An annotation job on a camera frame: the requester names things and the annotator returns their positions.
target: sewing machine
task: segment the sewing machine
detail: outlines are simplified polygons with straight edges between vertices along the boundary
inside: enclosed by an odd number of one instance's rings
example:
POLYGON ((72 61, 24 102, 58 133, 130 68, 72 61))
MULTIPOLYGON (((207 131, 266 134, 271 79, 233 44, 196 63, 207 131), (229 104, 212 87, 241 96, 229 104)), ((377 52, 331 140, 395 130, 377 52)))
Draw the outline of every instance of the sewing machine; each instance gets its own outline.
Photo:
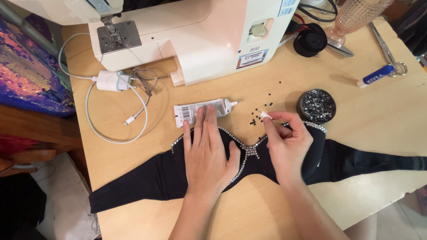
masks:
POLYGON ((11 0, 62 25, 89 23, 92 49, 117 71, 174 57, 174 86, 267 63, 299 0, 181 0, 122 12, 123 0, 11 0))

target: black elastic roll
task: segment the black elastic roll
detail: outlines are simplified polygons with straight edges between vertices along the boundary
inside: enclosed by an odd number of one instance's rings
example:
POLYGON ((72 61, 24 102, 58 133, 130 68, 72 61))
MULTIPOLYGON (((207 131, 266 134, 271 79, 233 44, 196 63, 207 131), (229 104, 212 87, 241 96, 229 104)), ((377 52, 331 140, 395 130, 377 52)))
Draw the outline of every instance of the black elastic roll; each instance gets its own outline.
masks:
POLYGON ((316 23, 304 24, 310 29, 302 30, 294 40, 295 51, 304 57, 316 56, 325 49, 328 39, 323 29, 316 23))

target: scissors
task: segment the scissors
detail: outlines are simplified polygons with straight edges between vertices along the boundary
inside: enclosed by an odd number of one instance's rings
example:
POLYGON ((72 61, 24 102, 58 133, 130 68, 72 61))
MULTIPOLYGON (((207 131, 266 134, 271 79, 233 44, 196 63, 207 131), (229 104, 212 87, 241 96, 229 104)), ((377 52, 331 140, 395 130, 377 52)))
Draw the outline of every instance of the scissors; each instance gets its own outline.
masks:
POLYGON ((381 35, 378 33, 377 29, 375 28, 374 24, 372 22, 369 23, 369 26, 371 27, 375 37, 377 38, 378 43, 380 44, 380 47, 383 50, 383 54, 386 57, 389 64, 393 65, 395 67, 395 70, 389 74, 389 76, 395 77, 397 75, 405 75, 408 72, 408 67, 403 62, 396 62, 393 58, 392 53, 389 50, 389 47, 387 46, 386 42, 384 42, 381 35))

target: nivea lip balm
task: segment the nivea lip balm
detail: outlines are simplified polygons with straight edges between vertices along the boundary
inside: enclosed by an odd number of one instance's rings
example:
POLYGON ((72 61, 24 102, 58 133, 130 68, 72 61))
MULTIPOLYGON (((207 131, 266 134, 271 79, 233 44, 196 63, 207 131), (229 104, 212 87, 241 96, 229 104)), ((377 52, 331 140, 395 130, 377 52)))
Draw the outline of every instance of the nivea lip balm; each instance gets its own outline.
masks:
POLYGON ((364 77, 362 80, 357 81, 357 86, 360 88, 365 87, 366 85, 369 85, 375 81, 377 81, 380 78, 383 78, 389 74, 391 74, 395 70, 395 67, 393 65, 385 65, 384 67, 376 70, 375 72, 369 74, 368 76, 364 77))

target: plug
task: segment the plug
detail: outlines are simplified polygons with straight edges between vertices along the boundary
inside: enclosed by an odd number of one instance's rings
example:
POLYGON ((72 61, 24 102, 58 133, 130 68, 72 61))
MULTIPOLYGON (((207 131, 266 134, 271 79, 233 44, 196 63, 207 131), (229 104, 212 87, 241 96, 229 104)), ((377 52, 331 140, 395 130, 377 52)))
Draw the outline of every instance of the plug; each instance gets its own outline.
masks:
MULTIPOLYGON (((127 83, 131 83, 131 76, 128 74, 123 74, 123 71, 119 72, 119 75, 127 81, 127 83)), ((97 82, 97 88, 99 90, 105 91, 113 91, 120 92, 122 90, 128 90, 129 86, 122 81, 119 77, 117 77, 116 72, 111 72, 105 69, 99 71, 97 77, 92 77, 92 81, 97 82)))

